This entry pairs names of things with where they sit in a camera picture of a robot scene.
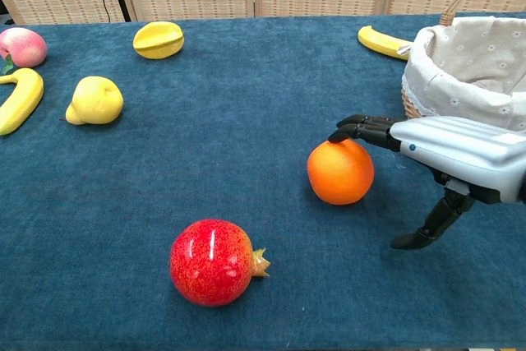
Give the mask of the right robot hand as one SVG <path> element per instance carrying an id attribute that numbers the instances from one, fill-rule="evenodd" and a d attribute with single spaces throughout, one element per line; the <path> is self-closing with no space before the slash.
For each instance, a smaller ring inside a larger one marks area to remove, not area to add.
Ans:
<path id="1" fill-rule="evenodd" d="M 390 243 L 394 249 L 427 247 L 475 201 L 525 201 L 525 137 L 518 132 L 454 116 L 397 120 L 355 114 L 336 125 L 333 143 L 361 139 L 426 166 L 444 196 L 413 233 Z"/>

